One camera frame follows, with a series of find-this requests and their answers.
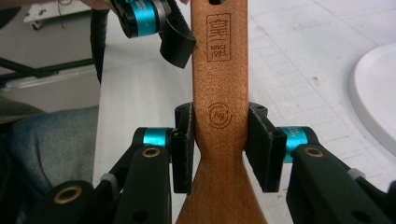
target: circular stamp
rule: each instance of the circular stamp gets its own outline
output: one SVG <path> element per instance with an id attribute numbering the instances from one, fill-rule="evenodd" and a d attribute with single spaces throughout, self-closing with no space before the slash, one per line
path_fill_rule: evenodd
<path id="1" fill-rule="evenodd" d="M 214 103 L 209 107 L 210 125 L 216 129 L 223 129 L 227 127 L 233 115 L 230 113 L 227 105 L 223 103 Z"/>

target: white table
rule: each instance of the white table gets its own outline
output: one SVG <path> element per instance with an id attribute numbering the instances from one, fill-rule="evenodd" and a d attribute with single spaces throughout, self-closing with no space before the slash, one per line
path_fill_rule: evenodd
<path id="1" fill-rule="evenodd" d="M 189 21 L 189 7 L 180 7 Z M 275 126 L 312 127 L 323 146 L 382 190 L 396 179 L 396 158 L 357 117 L 347 81 L 366 52 L 396 42 L 395 8 L 392 0 L 249 1 L 249 101 L 265 105 Z M 110 13 L 95 184 L 129 147 L 136 128 L 174 127 L 174 108 L 192 101 L 191 65 L 169 64 L 160 43 L 156 35 L 126 38 Z M 287 164 L 280 192 L 265 195 L 251 177 L 269 223 L 291 223 L 289 176 Z M 173 220 L 184 198 L 173 194 Z"/>

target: wood grain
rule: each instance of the wood grain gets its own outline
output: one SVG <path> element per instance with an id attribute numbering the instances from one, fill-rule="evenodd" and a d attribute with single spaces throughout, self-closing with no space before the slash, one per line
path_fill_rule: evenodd
<path id="1" fill-rule="evenodd" d="M 191 0 L 201 161 L 177 223 L 266 223 L 242 160 L 248 137 L 248 3 Z"/>

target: person's leg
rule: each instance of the person's leg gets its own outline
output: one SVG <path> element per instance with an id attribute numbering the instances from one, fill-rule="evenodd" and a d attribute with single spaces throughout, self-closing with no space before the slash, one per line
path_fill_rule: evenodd
<path id="1" fill-rule="evenodd" d="M 92 182 L 98 106 L 38 115 L 12 127 L 7 153 L 21 180 L 24 209 L 68 180 Z"/>

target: teal clamp ring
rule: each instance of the teal clamp ring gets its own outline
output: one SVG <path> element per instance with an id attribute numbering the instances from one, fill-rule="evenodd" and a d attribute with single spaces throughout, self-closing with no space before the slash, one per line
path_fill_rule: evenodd
<path id="1" fill-rule="evenodd" d="M 157 32 L 157 22 L 154 8 L 149 0 L 127 0 L 132 9 L 137 23 L 137 35 L 153 35 Z"/>
<path id="2" fill-rule="evenodd" d="M 167 128 L 147 128 L 143 137 L 143 144 L 166 147 L 167 131 Z"/>
<path id="3" fill-rule="evenodd" d="M 288 136 L 288 141 L 286 142 L 286 157 L 285 163 L 292 163 L 293 157 L 291 154 L 300 144 L 307 144 L 308 138 L 302 127 L 280 127 L 280 129 Z"/>

